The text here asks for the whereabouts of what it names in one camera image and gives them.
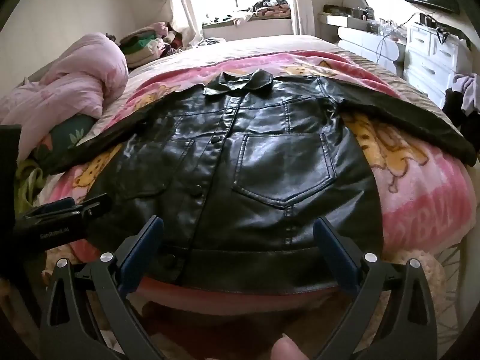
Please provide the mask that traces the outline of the right hand thumb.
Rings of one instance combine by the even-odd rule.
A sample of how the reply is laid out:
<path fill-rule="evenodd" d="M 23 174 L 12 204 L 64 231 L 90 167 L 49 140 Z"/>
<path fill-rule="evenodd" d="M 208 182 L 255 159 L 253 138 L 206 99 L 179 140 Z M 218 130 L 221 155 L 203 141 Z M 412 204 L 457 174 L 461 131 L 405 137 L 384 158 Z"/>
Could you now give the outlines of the right hand thumb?
<path fill-rule="evenodd" d="M 272 346 L 271 360 L 308 360 L 308 357 L 300 350 L 298 345 L 286 334 L 277 340 Z"/>

